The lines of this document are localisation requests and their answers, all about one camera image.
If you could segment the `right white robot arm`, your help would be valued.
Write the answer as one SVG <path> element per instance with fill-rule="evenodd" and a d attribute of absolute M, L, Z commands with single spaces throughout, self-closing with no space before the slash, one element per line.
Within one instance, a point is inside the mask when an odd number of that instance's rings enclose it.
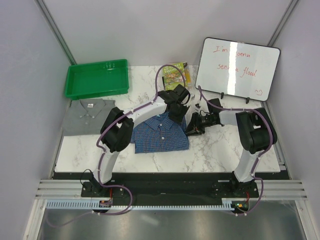
<path fill-rule="evenodd" d="M 240 197 L 247 191 L 246 183 L 255 179 L 261 156 L 277 142 L 277 133 L 263 107 L 227 110 L 222 107 L 218 98 L 210 99 L 207 107 L 205 115 L 200 112 L 192 114 L 186 135 L 202 135 L 206 128 L 215 125 L 237 127 L 243 151 L 238 166 L 233 171 L 235 181 L 229 184 L 229 191 L 233 196 Z"/>

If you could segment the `blue plaid long sleeve shirt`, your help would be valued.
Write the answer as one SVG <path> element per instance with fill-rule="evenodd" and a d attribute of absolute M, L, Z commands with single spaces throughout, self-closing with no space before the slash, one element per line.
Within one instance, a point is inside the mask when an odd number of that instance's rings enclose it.
<path fill-rule="evenodd" d="M 134 144 L 136 154 L 184 151 L 190 148 L 186 128 L 185 118 L 182 123 L 176 123 L 165 112 L 137 125 L 132 131 L 130 142 Z"/>

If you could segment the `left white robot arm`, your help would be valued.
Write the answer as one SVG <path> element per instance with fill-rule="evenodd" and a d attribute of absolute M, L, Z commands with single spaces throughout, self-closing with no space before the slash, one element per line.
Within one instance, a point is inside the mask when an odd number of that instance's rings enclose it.
<path fill-rule="evenodd" d="M 126 110 L 118 107 L 111 109 L 101 130 L 96 146 L 101 149 L 101 156 L 93 176 L 96 181 L 92 191 L 99 197 L 106 196 L 110 191 L 109 181 L 116 160 L 121 151 L 130 143 L 134 128 L 156 115 L 168 112 L 173 122 L 182 123 L 189 107 L 183 101 L 190 99 L 190 92 L 182 85 L 174 90 L 162 90 L 152 100 Z"/>

